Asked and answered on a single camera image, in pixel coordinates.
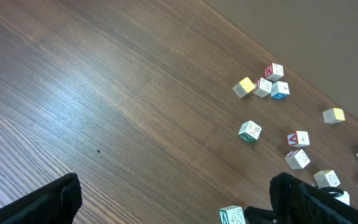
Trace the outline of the white block red edge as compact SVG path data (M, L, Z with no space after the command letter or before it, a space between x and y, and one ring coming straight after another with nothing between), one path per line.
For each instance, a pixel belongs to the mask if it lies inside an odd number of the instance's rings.
M272 82L266 80L264 78L259 78L255 83L255 88L253 90L253 94L264 98L265 96L271 93Z

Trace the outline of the white block moved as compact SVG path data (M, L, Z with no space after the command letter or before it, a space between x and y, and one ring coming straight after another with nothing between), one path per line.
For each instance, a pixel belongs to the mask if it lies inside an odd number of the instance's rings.
M220 208L219 214L222 224L246 224L244 211L240 206L231 205Z

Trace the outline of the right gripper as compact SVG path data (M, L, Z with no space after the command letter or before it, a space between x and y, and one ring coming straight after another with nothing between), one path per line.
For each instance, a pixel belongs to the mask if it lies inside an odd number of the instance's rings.
M275 224L275 214L271 210L248 206L244 210L247 224Z

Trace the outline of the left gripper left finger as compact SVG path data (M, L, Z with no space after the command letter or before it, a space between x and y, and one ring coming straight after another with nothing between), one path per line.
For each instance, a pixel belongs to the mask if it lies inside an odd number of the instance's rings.
M0 208L0 223L73 223L82 206L78 176L69 173Z

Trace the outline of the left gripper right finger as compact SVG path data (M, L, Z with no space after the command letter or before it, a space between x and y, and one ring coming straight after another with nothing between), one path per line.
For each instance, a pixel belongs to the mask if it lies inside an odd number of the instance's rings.
M278 223L358 224L357 209L286 172L271 179L269 191Z

